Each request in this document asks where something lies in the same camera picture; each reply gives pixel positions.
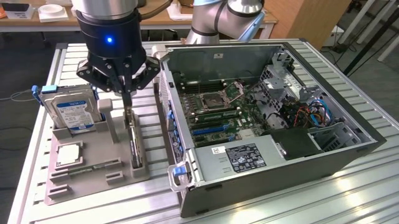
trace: gray carpet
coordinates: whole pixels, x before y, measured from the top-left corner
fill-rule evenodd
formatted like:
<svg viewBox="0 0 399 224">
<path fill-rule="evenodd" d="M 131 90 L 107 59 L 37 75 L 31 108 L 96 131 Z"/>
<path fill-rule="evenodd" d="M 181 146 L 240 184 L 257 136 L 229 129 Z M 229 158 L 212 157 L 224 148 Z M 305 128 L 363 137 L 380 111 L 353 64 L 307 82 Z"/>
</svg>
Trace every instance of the gray carpet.
<svg viewBox="0 0 399 224">
<path fill-rule="evenodd" d="M 348 27 L 355 17 L 355 11 L 345 14 L 340 26 Z M 187 36 L 187 31 L 180 32 L 180 37 Z M 391 31 L 384 34 L 382 40 L 370 51 L 371 55 L 391 36 Z M 171 40 L 172 34 L 164 32 L 164 40 Z M 59 42 L 83 42 L 81 36 L 76 32 L 47 33 L 48 41 L 52 46 Z M 148 40 L 147 32 L 143 32 L 143 40 Z M 161 40 L 161 33 L 151 31 L 151 41 Z M 43 85 L 47 80 L 48 70 L 53 55 L 53 48 L 44 48 L 39 33 L 12 33 L 3 36 L 0 40 L 0 98 L 8 97 L 12 93 L 31 88 L 33 84 Z M 345 68 L 357 53 L 348 51 L 341 57 L 337 65 Z M 325 57 L 333 61 L 332 56 L 324 53 Z M 384 63 L 376 61 L 376 56 L 356 71 L 351 79 L 387 110 L 395 119 L 399 119 L 399 49 L 395 49 Z M 39 104 L 36 101 L 13 102 L 0 101 L 0 128 L 24 126 L 33 128 Z M 0 147 L 17 149 L 25 147 L 29 142 L 29 131 L 25 129 L 13 129 L 0 131 Z M 15 187 L 19 182 L 25 150 L 4 151 L 0 150 L 0 187 Z M 13 190 L 0 191 L 0 224 L 8 220 L 8 214 L 13 199 Z"/>
</svg>

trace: metal table surface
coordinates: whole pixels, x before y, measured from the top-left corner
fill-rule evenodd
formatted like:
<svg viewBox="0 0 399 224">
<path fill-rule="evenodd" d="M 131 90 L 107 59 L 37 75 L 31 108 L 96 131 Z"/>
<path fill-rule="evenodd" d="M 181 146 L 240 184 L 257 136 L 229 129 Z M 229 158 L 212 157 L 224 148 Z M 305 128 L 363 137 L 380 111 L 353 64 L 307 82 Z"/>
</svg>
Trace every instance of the metal table surface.
<svg viewBox="0 0 399 224">
<path fill-rule="evenodd" d="M 13 223 L 399 223 L 399 123 L 343 76 L 312 46 L 297 39 L 291 43 L 333 88 L 370 121 L 388 142 L 370 155 L 355 160 L 333 176 L 308 182 L 200 216 L 180 218 L 176 193 L 167 179 L 167 154 L 160 121 L 149 85 L 133 97 L 140 115 L 151 180 L 108 190 L 51 206 L 44 205 L 44 190 L 52 120 L 39 110 L 28 148 L 9 224 Z M 151 54 L 155 44 L 147 42 Z M 85 81 L 76 76 L 77 62 L 84 59 L 84 44 L 60 44 L 56 49 L 47 84 L 75 85 Z M 295 70 L 307 85 L 312 79 Z M 112 93 L 113 116 L 121 116 L 123 103 Z"/>
</svg>

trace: warning label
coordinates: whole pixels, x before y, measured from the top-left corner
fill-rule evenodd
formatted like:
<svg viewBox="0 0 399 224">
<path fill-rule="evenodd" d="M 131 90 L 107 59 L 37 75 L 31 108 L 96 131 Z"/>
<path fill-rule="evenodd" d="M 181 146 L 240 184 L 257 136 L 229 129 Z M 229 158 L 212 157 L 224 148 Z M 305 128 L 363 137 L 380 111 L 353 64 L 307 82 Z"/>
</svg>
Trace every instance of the warning label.
<svg viewBox="0 0 399 224">
<path fill-rule="evenodd" d="M 265 166 L 265 162 L 257 150 L 255 143 L 227 148 L 225 153 L 236 173 Z"/>
</svg>

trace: motherboard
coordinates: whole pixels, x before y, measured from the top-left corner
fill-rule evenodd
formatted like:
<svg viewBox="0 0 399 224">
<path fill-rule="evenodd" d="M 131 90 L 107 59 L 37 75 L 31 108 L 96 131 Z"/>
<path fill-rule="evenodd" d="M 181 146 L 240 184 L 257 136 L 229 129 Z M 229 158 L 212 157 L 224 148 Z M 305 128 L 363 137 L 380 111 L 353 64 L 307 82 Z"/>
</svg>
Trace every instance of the motherboard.
<svg viewBox="0 0 399 224">
<path fill-rule="evenodd" d="M 185 84 L 180 102 L 196 147 L 252 138 L 268 129 L 241 80 Z"/>
</svg>

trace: blue cable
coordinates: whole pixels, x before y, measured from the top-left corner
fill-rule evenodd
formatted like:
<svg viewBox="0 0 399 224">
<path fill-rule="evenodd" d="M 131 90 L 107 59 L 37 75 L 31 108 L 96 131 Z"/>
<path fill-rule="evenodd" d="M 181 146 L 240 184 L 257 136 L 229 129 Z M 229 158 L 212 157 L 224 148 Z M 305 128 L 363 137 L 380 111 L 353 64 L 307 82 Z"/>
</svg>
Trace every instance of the blue cable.
<svg viewBox="0 0 399 224">
<path fill-rule="evenodd" d="M 312 114 L 311 114 L 311 118 L 312 118 L 312 121 L 313 121 L 315 125 L 319 126 L 319 122 L 317 122 L 317 120 L 316 120 L 316 118 L 313 117 Z"/>
<path fill-rule="evenodd" d="M 320 103 L 320 104 L 324 106 L 324 109 L 327 110 L 327 113 L 328 113 L 328 116 L 329 116 L 329 122 L 328 122 L 328 124 L 331 124 L 332 121 L 333 121 L 333 116 L 332 116 L 332 113 L 331 113 L 331 111 L 329 111 L 329 108 L 328 108 L 325 102 L 324 102 L 321 99 L 316 99 L 316 100 L 313 100 L 313 101 L 311 102 L 311 104 L 312 104 L 312 103 Z"/>
</svg>

